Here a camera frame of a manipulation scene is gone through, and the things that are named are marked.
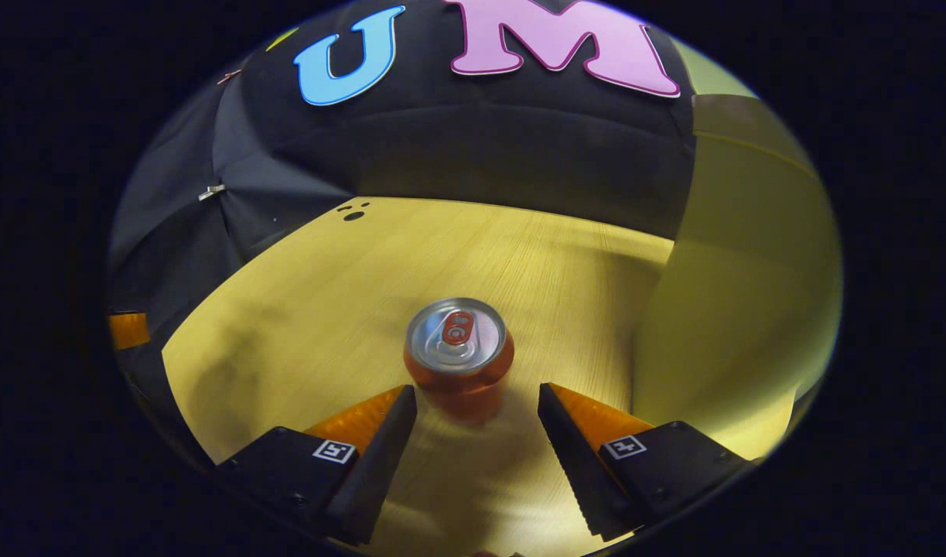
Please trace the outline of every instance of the orange object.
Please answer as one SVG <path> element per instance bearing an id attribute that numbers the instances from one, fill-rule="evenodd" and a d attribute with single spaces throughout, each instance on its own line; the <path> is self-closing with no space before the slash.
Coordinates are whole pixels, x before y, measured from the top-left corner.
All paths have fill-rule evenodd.
<path id="1" fill-rule="evenodd" d="M 549 387 L 558 396 L 558 401 L 568 412 L 575 427 L 586 438 L 593 452 L 599 452 L 604 443 L 621 437 L 628 437 L 654 428 L 652 424 L 636 419 L 627 412 L 604 405 L 589 396 L 580 395 L 560 385 L 550 383 Z"/>
<path id="2" fill-rule="evenodd" d="M 125 350 L 150 342 L 150 331 L 144 313 L 117 313 L 109 315 L 108 328 L 115 350 Z"/>
<path id="3" fill-rule="evenodd" d="M 356 451 L 359 451 L 362 456 L 403 389 L 405 386 L 401 385 L 401 387 L 381 392 L 373 398 L 350 406 L 337 415 L 316 423 L 304 430 L 304 433 L 322 439 L 349 443 L 355 446 Z"/>
<path id="4" fill-rule="evenodd" d="M 455 423 L 480 425 L 500 411 L 513 361 L 511 332 L 482 301 L 436 301 L 408 326 L 405 366 L 428 402 Z"/>

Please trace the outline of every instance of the red can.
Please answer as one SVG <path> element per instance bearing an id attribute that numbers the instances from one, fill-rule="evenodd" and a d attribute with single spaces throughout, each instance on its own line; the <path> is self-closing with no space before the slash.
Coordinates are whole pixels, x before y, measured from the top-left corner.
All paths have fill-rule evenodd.
<path id="1" fill-rule="evenodd" d="M 480 300 L 438 300 L 408 325 L 405 366 L 428 402 L 454 422 L 479 425 L 500 411 L 513 360 L 511 332 Z"/>

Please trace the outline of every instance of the letter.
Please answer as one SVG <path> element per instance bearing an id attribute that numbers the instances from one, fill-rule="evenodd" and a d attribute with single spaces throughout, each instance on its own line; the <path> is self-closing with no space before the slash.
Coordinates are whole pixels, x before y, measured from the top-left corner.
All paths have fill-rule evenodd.
<path id="1" fill-rule="evenodd" d="M 443 0 L 459 4 L 466 31 L 466 50 L 452 60 L 455 73 L 507 73 L 524 60 L 507 49 L 504 29 L 516 36 L 548 70 L 561 71 L 576 50 L 593 36 L 596 56 L 586 72 L 636 91 L 675 98 L 678 84 L 661 66 L 648 25 L 632 15 L 579 0 L 553 14 L 532 0 Z"/>
<path id="2" fill-rule="evenodd" d="M 297 78 L 304 101 L 316 106 L 336 104 L 380 81 L 394 64 L 394 17 L 404 10 L 403 6 L 388 8 L 352 25 L 353 31 L 363 34 L 363 63 L 353 73 L 342 77 L 332 75 L 329 49 L 338 41 L 338 35 L 325 36 L 297 54 L 293 63 L 299 68 Z"/>

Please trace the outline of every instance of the can lid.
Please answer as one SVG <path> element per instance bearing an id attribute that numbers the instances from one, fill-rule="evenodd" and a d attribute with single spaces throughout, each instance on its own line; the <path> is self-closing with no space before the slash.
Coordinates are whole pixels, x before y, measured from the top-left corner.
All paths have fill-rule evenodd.
<path id="1" fill-rule="evenodd" d="M 475 299 L 442 299 L 420 311 L 408 326 L 408 352 L 422 366 L 468 374 L 489 364 L 507 339 L 493 307 Z"/>

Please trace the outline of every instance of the table surface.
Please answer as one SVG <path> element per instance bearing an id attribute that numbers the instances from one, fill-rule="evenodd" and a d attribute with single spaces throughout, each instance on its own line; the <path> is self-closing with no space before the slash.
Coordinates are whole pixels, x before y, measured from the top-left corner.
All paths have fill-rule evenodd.
<path id="1" fill-rule="evenodd" d="M 364 551 L 558 557 L 606 546 L 586 530 L 536 415 L 538 387 L 554 381 L 630 409 L 635 326 L 673 242 L 476 203 L 344 206 L 250 261 L 166 344 L 173 395 L 204 450 L 220 463 L 271 427 L 304 429 L 410 383 L 410 318 L 443 297 L 482 299 L 516 342 L 504 408 L 463 428 L 418 396 Z"/>

